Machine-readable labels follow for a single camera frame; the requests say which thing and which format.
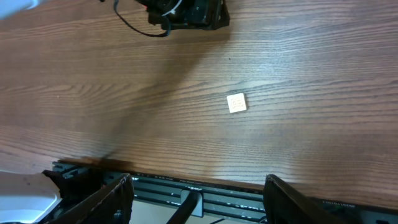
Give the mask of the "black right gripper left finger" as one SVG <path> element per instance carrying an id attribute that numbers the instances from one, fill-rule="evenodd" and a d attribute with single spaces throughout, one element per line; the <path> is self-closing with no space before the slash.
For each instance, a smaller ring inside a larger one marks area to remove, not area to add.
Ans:
<path id="1" fill-rule="evenodd" d="M 134 201 L 130 174 L 122 174 L 65 213 L 48 220 L 50 224 L 129 224 Z"/>

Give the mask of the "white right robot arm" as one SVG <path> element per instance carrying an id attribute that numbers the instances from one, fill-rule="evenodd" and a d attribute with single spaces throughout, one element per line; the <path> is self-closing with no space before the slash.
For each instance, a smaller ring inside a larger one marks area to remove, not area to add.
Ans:
<path id="1" fill-rule="evenodd" d="M 341 223 L 275 175 L 258 192 L 79 167 L 1 173 L 2 223 L 128 223 L 135 200 L 175 206 L 170 223 L 206 213 L 257 223 Z"/>

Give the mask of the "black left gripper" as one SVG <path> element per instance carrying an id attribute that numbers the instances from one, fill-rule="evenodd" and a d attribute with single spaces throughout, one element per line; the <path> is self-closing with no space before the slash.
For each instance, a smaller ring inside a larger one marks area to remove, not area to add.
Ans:
<path id="1" fill-rule="evenodd" d="M 148 21 L 163 30 L 217 30 L 229 26 L 223 0 L 137 0 L 146 7 Z"/>

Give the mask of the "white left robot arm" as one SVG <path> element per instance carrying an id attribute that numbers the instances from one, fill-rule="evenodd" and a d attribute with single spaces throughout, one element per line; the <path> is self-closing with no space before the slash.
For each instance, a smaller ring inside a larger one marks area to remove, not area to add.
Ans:
<path id="1" fill-rule="evenodd" d="M 37 7 L 39 0 L 1 0 L 1 19 Z M 222 0 L 136 0 L 148 12 L 148 22 L 165 31 L 217 30 L 229 26 L 230 17 Z"/>

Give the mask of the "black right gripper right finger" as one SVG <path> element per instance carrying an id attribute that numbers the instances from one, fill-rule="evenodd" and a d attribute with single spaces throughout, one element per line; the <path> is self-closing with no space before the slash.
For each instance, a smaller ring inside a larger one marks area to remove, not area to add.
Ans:
<path id="1" fill-rule="evenodd" d="M 267 222 L 272 224 L 343 223 L 274 174 L 266 176 L 263 204 Z"/>

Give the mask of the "blue B wooden block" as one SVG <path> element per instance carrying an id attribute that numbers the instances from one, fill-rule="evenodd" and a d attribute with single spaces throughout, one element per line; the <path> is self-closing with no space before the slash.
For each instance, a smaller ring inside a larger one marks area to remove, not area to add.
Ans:
<path id="1" fill-rule="evenodd" d="M 246 100 L 243 93 L 227 96 L 228 108 L 230 113 L 237 113 L 240 111 L 246 111 Z"/>

